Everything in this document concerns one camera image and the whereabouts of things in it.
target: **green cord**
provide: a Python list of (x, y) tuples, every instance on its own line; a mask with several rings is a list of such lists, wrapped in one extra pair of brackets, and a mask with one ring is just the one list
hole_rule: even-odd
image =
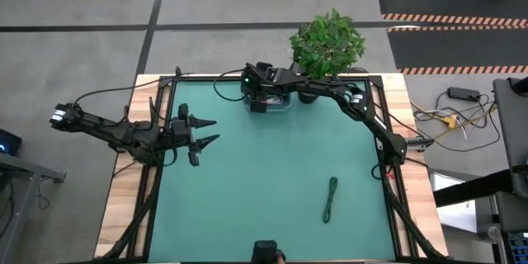
[(327, 224), (330, 222), (330, 217), (332, 216), (332, 201), (333, 196), (336, 194), (337, 190), (337, 177), (330, 178), (330, 189), (328, 191), (327, 205), (324, 207), (323, 213), (323, 222)]

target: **green mat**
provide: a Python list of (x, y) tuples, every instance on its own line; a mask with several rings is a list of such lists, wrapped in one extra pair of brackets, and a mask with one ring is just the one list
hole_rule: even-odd
[[(219, 82), (225, 96), (239, 89)], [(261, 239), (276, 240), (292, 261), (394, 259), (382, 186), (370, 175), (378, 160), (372, 133), (331, 99), (293, 98), (284, 113), (256, 114), (219, 98), (212, 82), (177, 83), (172, 114), (187, 103), (196, 117), (218, 121), (195, 137), (220, 138), (199, 167), (181, 148), (163, 169), (150, 262), (249, 262)], [(324, 224), (330, 177), (339, 185)]]

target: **potted plant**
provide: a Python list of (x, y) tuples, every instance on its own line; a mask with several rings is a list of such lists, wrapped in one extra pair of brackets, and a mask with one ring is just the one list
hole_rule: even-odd
[[(326, 16), (316, 16), (290, 37), (294, 62), (303, 75), (312, 79), (337, 76), (345, 72), (365, 53), (365, 38), (351, 26), (352, 19), (340, 16), (336, 9)], [(316, 95), (299, 92), (303, 103), (313, 103)]]

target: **black floor mat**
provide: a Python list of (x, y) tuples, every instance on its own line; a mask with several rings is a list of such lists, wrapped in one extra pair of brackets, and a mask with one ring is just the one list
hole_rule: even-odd
[(528, 71), (528, 29), (519, 26), (396, 27), (387, 34), (401, 73)]
[(385, 19), (528, 26), (526, 0), (379, 0)]

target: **gray floor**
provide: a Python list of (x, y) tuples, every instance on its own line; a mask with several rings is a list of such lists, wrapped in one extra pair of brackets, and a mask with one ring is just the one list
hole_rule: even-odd
[[(145, 24), (153, 0), (0, 0), (0, 26)], [(163, 0), (158, 23), (307, 21), (331, 7), (356, 21), (380, 21), (378, 0)], [(290, 64), (292, 31), (158, 32), (146, 73), (220, 73), (245, 62)], [(384, 29), (361, 29), (365, 57), (357, 64), (371, 72), (394, 72)], [(59, 102), (134, 80), (143, 32), (0, 33), (0, 127), (24, 139), (21, 156), (68, 172), (60, 186), (43, 191), (52, 200), (47, 210), (35, 207), (18, 251), (19, 262), (58, 263), (88, 260), (101, 223), (110, 172), (116, 155), (104, 143), (81, 134), (52, 130), (48, 119)], [(432, 108), (449, 86), (489, 93), (494, 78), (504, 75), (407, 77), (412, 100)], [(82, 106), (111, 118), (121, 115), (129, 92), (89, 98)], [(442, 104), (463, 108), (464, 102)], [(430, 134), (443, 127), (421, 125)], [(475, 130), (465, 142), (460, 132), (443, 138), (449, 146), (470, 148), (495, 137), (491, 125)], [(431, 167), (483, 175), (506, 166), (502, 142), (471, 153), (427, 150)], [(490, 247), (445, 232), (455, 258), (490, 262)]]

